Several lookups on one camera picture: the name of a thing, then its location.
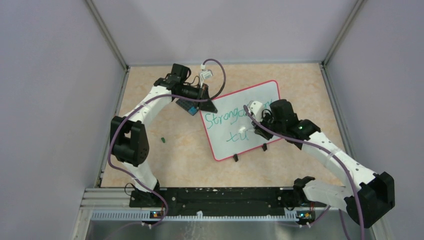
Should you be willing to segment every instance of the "whiteboard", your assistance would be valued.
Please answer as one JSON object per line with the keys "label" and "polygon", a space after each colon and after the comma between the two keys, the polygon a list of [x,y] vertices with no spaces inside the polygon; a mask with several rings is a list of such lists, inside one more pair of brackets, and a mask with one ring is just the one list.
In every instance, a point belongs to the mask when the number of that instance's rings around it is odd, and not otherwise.
{"label": "whiteboard", "polygon": [[274,136],[267,141],[255,134],[252,120],[243,109],[243,105],[250,101],[259,101],[269,109],[270,104],[279,99],[278,83],[269,80],[215,98],[212,102],[218,113],[200,111],[213,158],[221,161],[279,140],[279,137]]}

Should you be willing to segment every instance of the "pink whiteboard border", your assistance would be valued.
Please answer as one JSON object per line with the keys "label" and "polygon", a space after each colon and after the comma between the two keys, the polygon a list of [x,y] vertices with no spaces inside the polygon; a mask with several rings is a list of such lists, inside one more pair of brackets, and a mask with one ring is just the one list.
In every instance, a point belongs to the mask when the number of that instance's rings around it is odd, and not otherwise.
{"label": "pink whiteboard border", "polygon": [[[281,99],[281,96],[280,96],[280,88],[279,88],[279,86],[278,86],[278,82],[277,82],[276,80],[269,80],[269,81],[265,81],[265,82],[262,82],[262,83],[258,83],[258,84],[253,85],[253,86],[249,86],[249,87],[246,87],[246,88],[243,88],[243,89],[237,90],[237,91],[233,91],[233,92],[230,92],[230,93],[224,94],[224,95],[222,95],[222,96],[218,96],[218,97],[217,97],[217,98],[215,98],[215,99],[220,99],[220,98],[223,98],[223,97],[229,96],[229,95],[231,95],[231,94],[236,94],[236,93],[239,93],[239,92],[241,92],[241,91],[244,91],[244,90],[247,90],[247,89],[251,89],[251,88],[254,88],[254,87],[257,87],[257,86],[260,86],[260,85],[263,85],[263,84],[267,84],[267,83],[270,83],[270,82],[274,82],[274,83],[277,85],[278,99]],[[207,141],[209,142],[210,150],[212,151],[213,159],[215,159],[215,161],[220,162],[220,161],[222,161],[222,160],[232,158],[233,156],[225,157],[225,158],[223,158],[223,159],[217,159],[217,158],[215,157],[214,150],[212,149],[211,140],[209,139],[208,130],[206,129],[205,120],[203,119],[203,116],[202,116],[202,111],[200,111],[200,117],[201,117],[201,122],[203,123],[204,131],[206,132],[206,137],[207,137]],[[268,144],[273,143],[273,142],[278,141],[278,140],[281,140],[281,138],[279,138],[279,139],[277,139],[277,140],[274,140],[274,141],[270,141],[270,142],[268,142]],[[242,152],[237,153],[237,154],[238,154],[238,155],[239,155],[239,154],[243,154],[243,153],[245,153],[245,152],[248,152],[248,151],[250,151],[250,150],[257,149],[257,148],[260,148],[260,147],[262,147],[262,145],[259,145],[259,146],[256,146],[256,147],[253,147],[253,148],[251,148],[251,149],[248,149],[248,150],[246,150],[246,151],[242,151]]]}

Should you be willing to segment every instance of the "gray wall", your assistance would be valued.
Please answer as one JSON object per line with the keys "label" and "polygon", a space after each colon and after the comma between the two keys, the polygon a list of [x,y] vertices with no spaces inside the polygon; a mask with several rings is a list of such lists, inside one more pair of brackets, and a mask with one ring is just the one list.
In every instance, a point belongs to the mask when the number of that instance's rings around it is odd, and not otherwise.
{"label": "gray wall", "polygon": [[356,0],[94,0],[129,65],[318,62]]}
{"label": "gray wall", "polygon": [[123,70],[82,0],[2,0],[0,58],[0,239],[69,239]]}
{"label": "gray wall", "polygon": [[424,1],[368,1],[329,65],[358,161],[395,180],[398,239],[424,235]]}

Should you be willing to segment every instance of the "table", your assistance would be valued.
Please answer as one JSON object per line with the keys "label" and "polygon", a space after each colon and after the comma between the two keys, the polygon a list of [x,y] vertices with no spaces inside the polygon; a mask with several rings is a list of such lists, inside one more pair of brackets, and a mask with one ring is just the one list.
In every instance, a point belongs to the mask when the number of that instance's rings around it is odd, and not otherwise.
{"label": "table", "polygon": [[[200,64],[188,67],[193,72],[188,80],[191,82],[200,71]],[[119,115],[132,110],[150,91],[154,81],[164,78],[171,68],[131,67]],[[208,64],[206,68],[214,73],[214,77],[205,82],[212,96],[221,87],[223,75],[216,64]],[[318,63],[227,64],[224,68],[227,81],[222,94],[276,80],[281,98],[292,103],[299,119],[313,121],[343,149]],[[150,145],[147,160],[161,187],[288,187],[295,179],[305,176],[341,185],[319,161],[284,140],[269,144],[265,152],[257,148],[243,153],[238,162],[231,158],[215,161],[200,114],[191,116],[174,102],[168,104],[147,129]],[[112,162],[123,166],[113,156]],[[106,166],[101,186],[123,187],[132,182],[125,173]]]}

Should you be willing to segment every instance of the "wooden table surface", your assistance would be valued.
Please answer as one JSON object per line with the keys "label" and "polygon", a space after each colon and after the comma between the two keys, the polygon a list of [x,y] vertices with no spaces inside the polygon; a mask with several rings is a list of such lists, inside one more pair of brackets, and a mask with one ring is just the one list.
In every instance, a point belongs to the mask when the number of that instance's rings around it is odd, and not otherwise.
{"label": "wooden table surface", "polygon": [[[189,82],[200,71],[190,65]],[[206,80],[210,95],[222,84],[222,71],[216,64],[206,66],[214,77]],[[153,83],[164,78],[171,66],[132,67],[119,115],[132,110],[149,93]],[[278,82],[282,99],[293,105],[299,119],[309,119],[327,137],[343,149],[342,139],[317,63],[296,64],[229,64],[222,94],[231,93],[268,80]],[[175,101],[168,104],[147,129],[150,146],[148,163],[161,187],[287,187],[297,178],[312,176],[330,184],[341,182],[320,162],[301,152],[293,144],[280,140],[268,145],[267,151],[257,148],[239,156],[215,161],[201,116],[191,116]],[[123,167],[112,156],[115,165]],[[107,166],[102,187],[123,187],[133,180],[123,172]]]}

